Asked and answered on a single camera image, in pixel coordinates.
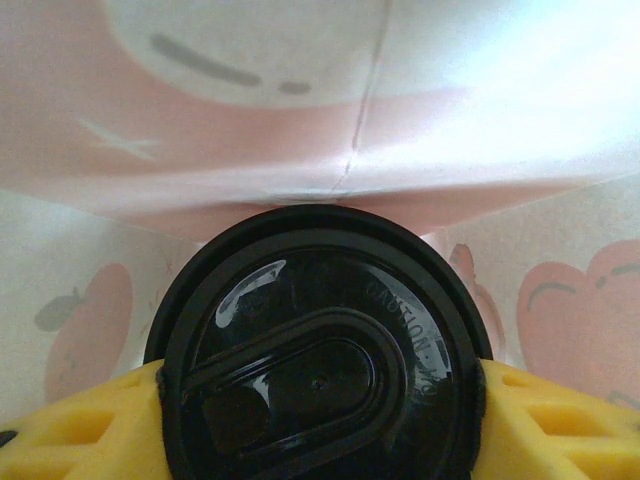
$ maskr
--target black lid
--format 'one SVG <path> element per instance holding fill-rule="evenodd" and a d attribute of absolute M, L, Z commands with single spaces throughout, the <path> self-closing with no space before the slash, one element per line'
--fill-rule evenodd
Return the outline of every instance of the black lid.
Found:
<path fill-rule="evenodd" d="M 145 361 L 165 358 L 176 479 L 468 478 L 479 314 L 407 230 L 333 206 L 251 218 L 182 270 Z"/>

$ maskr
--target cartoon eyes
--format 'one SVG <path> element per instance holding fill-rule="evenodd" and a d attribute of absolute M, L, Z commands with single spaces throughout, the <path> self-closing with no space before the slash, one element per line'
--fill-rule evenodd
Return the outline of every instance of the cartoon eyes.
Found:
<path fill-rule="evenodd" d="M 618 277 L 620 275 L 628 275 L 631 273 L 640 273 L 640 262 L 629 263 L 626 265 L 620 265 L 618 267 L 615 267 L 611 270 L 610 275 L 612 277 Z M 596 288 L 600 289 L 604 287 L 606 283 L 607 283 L 607 277 L 603 276 L 596 281 L 595 285 L 596 285 Z M 531 310 L 531 307 L 533 306 L 533 301 L 536 299 L 536 297 L 546 290 L 556 290 L 556 291 L 568 292 L 571 294 L 577 293 L 577 290 L 574 287 L 561 282 L 541 283 L 529 295 L 529 298 L 527 299 L 527 311 Z"/>
<path fill-rule="evenodd" d="M 211 60 L 161 33 L 152 35 L 150 42 L 151 48 L 159 54 L 208 77 L 242 87 L 262 84 L 258 75 Z M 311 91 L 311 85 L 305 82 L 282 82 L 278 91 L 286 95 L 304 95 Z"/>

